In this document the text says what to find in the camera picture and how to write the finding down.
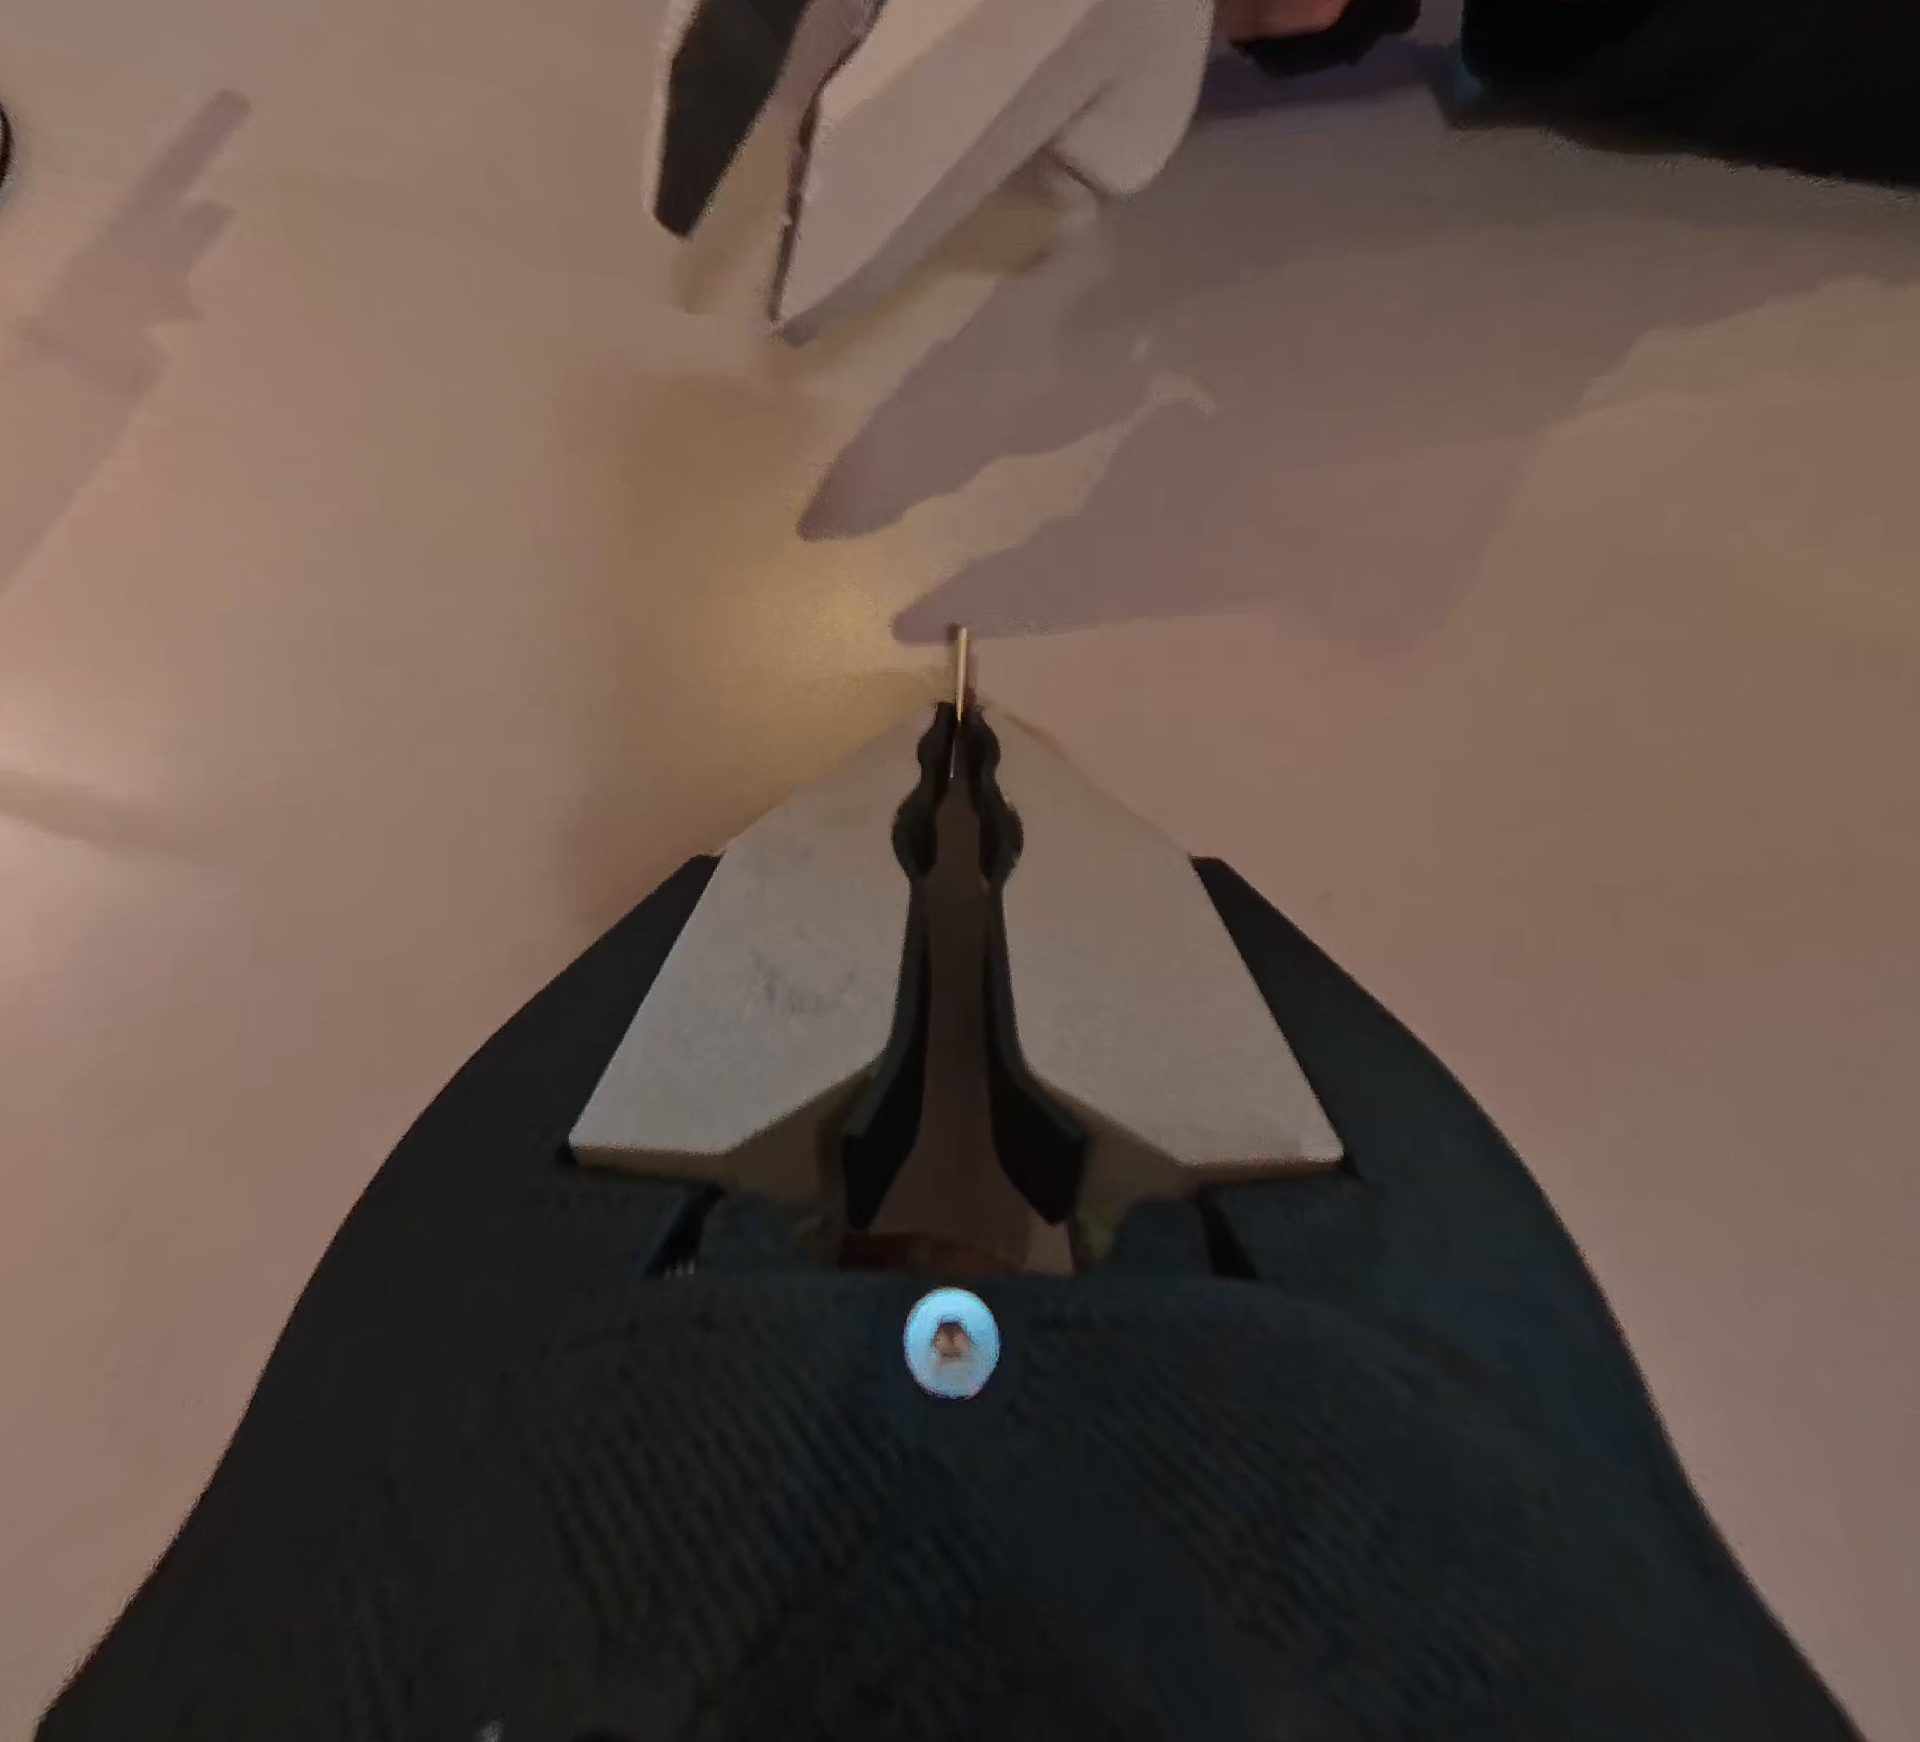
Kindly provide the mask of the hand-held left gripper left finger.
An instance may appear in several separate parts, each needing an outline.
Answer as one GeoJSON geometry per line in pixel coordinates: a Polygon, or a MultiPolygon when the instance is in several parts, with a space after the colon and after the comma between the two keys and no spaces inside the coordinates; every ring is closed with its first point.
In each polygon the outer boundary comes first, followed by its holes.
{"type": "Polygon", "coordinates": [[[872,1216],[912,1142],[868,1107],[915,998],[896,827],[951,737],[952,709],[921,706],[723,848],[571,1128],[576,1165],[872,1216]]]}

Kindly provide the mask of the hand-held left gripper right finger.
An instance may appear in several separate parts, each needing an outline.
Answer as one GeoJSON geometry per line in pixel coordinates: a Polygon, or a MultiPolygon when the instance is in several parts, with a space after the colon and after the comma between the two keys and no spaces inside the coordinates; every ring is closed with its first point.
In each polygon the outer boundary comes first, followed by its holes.
{"type": "Polygon", "coordinates": [[[1071,1260],[1138,1205],[1344,1165],[1198,860],[1035,726],[970,706],[988,1132],[1071,1260]]]}

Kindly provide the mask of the person's right forearm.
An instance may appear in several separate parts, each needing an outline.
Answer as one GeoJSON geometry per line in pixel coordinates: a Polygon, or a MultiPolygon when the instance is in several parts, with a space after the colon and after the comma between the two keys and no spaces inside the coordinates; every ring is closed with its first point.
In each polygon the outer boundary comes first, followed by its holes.
{"type": "Polygon", "coordinates": [[[1918,185],[1918,0],[1464,0],[1477,104],[1918,185]]]}

